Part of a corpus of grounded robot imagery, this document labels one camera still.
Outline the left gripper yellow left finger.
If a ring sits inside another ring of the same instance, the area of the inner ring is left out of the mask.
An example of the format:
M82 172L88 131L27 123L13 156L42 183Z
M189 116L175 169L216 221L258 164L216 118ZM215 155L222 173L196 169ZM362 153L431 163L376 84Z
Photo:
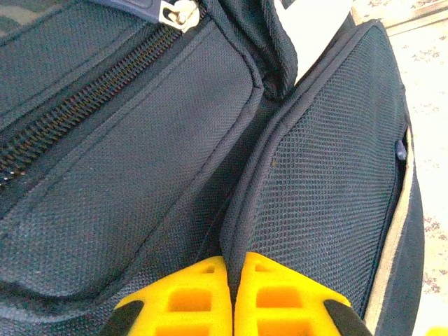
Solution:
M123 298L100 335L231 335L224 259L214 256Z

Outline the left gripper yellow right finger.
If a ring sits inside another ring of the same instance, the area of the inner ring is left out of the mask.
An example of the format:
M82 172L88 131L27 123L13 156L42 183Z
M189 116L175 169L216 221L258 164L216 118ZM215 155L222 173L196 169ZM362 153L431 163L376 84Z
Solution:
M234 306L235 335L370 335L350 302L263 255L246 254Z

